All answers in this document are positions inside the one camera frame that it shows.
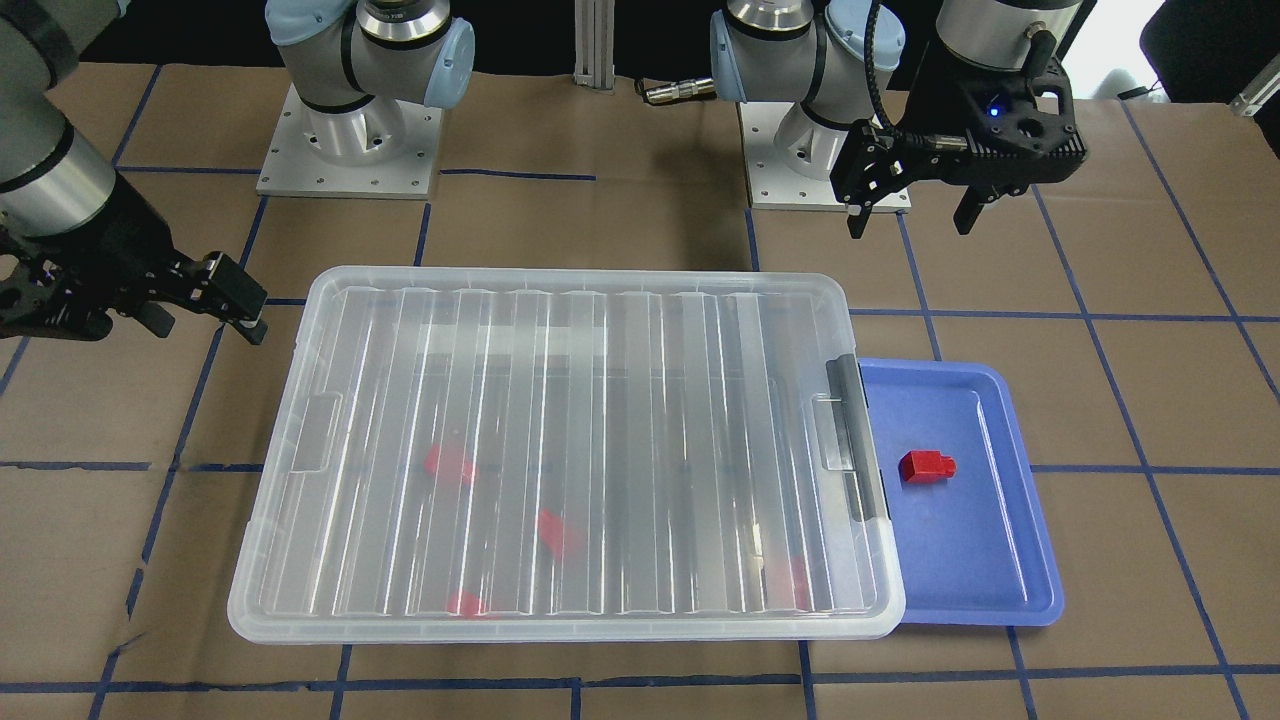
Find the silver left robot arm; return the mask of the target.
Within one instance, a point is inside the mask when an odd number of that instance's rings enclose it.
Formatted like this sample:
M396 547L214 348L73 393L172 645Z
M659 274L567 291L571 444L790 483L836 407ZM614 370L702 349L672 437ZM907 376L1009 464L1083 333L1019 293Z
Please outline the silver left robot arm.
M963 188L960 234L1000 199L1088 158L1059 45L1076 1L945 1L899 119L883 90L910 33L879 1L724 1L710 18L719 97L788 102L835 136L817 176L860 238L874 205L920 181Z

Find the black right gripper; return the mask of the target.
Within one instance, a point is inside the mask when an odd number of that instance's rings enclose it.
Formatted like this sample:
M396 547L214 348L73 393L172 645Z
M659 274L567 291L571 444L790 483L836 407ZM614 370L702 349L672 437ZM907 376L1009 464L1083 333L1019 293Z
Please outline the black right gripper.
M3 338L96 342L129 318L157 338L175 325L173 307L229 325L260 346L268 334L266 290L236 260L196 260L173 243L157 215L110 215L65 234L24 237L3 220Z

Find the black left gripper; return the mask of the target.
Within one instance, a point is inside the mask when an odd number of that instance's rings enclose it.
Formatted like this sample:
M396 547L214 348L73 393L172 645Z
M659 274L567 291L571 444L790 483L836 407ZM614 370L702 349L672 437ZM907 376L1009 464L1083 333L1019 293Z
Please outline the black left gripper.
M1088 155L1056 56L1029 77L1021 68L991 70L955 55L927 55L893 128L856 122L829 182L847 204L852 240L864 237L873 202L918 181L966 187L954 225L968 236L986 202L1062 182Z

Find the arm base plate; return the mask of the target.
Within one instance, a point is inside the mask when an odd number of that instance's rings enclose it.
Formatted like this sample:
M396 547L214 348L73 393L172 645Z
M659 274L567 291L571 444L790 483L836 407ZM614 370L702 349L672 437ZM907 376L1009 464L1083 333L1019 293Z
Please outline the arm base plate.
M737 111L753 208L845 210L829 183L844 129L814 122L797 102L740 102Z
M261 196L426 201L445 111L375 97L326 114L288 90L256 182Z

